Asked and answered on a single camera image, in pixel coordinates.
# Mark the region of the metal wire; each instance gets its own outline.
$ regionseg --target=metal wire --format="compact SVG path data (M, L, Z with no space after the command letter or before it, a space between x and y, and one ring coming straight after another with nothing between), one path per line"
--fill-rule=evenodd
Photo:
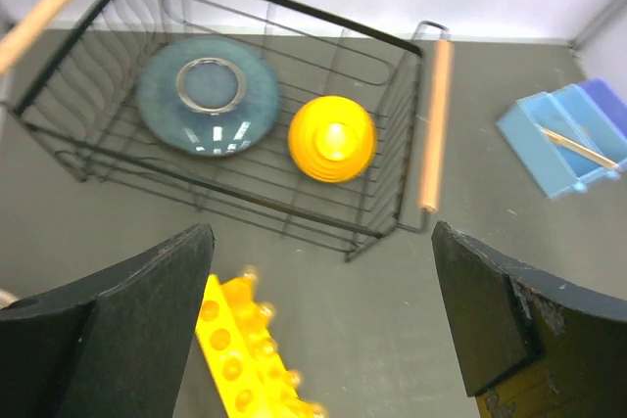
M203 15L227 16L255 34L198 20ZM339 39L299 26L297 17L337 28ZM256 48L279 78L276 126L238 156L204 160L171 149L137 110L134 86L151 57L198 34ZM398 227L423 228L400 221L416 147L420 66L421 50L412 42L290 0L98 0L12 114L81 181L116 182L342 252L349 260ZM322 94L356 100L377 126L372 165L339 185L305 177L286 146L294 114Z

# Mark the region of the yellow building block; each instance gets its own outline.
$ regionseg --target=yellow building block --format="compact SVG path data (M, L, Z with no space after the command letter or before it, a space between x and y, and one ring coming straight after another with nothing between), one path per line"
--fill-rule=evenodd
M267 330L269 303L253 300L257 272L224 284L212 274L196 323L196 337L229 418L326 418L316 403L298 398L301 376L288 371Z

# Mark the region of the dish rack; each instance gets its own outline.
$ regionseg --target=dish rack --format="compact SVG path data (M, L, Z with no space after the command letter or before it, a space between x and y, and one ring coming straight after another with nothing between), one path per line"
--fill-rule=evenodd
M22 29L31 20L11 32L16 44L28 42ZM406 41L291 0L97 0L10 110L78 181L119 183L350 260L396 229L424 231L428 214L437 209L451 57L446 37L436 48L444 53L436 60L426 130L421 221L408 226L401 219L421 112L423 53L414 40L430 25L448 34L426 22ZM184 155L162 144L137 112L135 83L151 57L197 34L257 49L280 82L278 123L240 155ZM0 65L0 73L10 66ZM329 94L360 103L378 134L372 165L338 185L302 174L286 143L295 112Z

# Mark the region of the yellow toy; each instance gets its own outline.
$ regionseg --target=yellow toy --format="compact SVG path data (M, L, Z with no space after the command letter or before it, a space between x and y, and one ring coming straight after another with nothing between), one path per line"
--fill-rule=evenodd
M229 418L326 418L316 403L301 401L297 371L288 371L267 324L269 303L253 301L257 272L224 284L212 274L205 288L196 337Z
M294 116L288 133L294 163L327 183L348 181L362 173L376 153L376 128L356 102L338 96L319 97Z

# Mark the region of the wooden handle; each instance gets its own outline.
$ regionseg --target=wooden handle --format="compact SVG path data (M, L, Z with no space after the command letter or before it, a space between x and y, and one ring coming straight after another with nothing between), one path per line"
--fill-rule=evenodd
M69 0L40 0L0 42L0 75L10 69Z
M427 136L422 156L418 207L436 212L440 205L440 182L444 162L449 114L449 85L453 69L453 43L439 40L435 45L435 65L431 82L431 100Z
M588 149L587 147L582 146L575 141L571 141L567 137L564 137L561 134L557 134L556 132L547 129L546 127L538 127L540 127L540 130L542 130L543 134L547 136L554 144L565 147L566 149L569 149L572 152L575 152L580 156L585 157L586 159L590 159L594 163L598 163L600 166L604 166L605 168L608 168L610 170L616 170L615 161L612 161L607 157L602 156L601 154L591 149Z

